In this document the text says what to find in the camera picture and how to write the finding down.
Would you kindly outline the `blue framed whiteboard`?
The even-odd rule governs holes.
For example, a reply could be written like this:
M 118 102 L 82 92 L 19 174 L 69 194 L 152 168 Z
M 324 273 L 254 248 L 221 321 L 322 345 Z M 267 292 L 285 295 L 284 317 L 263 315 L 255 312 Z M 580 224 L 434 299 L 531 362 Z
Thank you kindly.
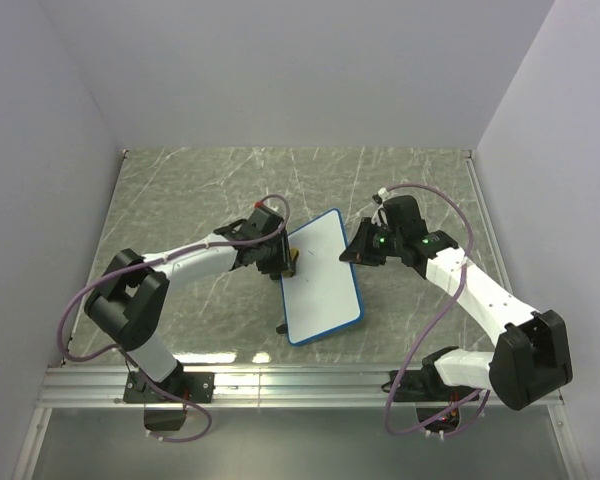
M 295 274 L 281 281 L 289 343 L 301 346 L 360 322 L 364 307 L 355 270 L 339 260 L 348 246 L 340 210 L 297 228 L 289 242 L 299 251 Z

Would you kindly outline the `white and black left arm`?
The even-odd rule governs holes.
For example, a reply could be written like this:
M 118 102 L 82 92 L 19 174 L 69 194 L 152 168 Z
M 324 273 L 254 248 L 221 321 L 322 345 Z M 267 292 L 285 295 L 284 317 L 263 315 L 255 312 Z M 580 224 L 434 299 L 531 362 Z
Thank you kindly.
M 85 314 L 106 333 L 148 377 L 146 388 L 160 402 L 187 394 L 183 367 L 156 333 L 167 294 L 214 274 L 254 264 L 273 280 L 296 273 L 299 251 L 286 232 L 254 243 L 234 232 L 215 231 L 183 248 L 160 254 L 119 252 L 107 273 L 131 266 L 137 270 L 112 278 L 93 289 Z

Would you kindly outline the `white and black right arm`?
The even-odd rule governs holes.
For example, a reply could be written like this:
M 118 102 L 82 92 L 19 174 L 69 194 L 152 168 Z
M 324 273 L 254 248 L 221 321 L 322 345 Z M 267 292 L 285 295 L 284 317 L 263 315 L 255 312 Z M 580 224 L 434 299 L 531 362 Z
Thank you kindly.
M 387 228 L 364 218 L 340 255 L 343 262 L 364 266 L 383 265 L 389 257 L 455 296 L 494 346 L 491 352 L 451 346 L 428 355 L 420 369 L 395 375 L 399 400 L 443 401 L 480 389 L 521 410 L 572 381 L 562 317 L 516 299 L 468 259 L 448 234 L 424 226 Z

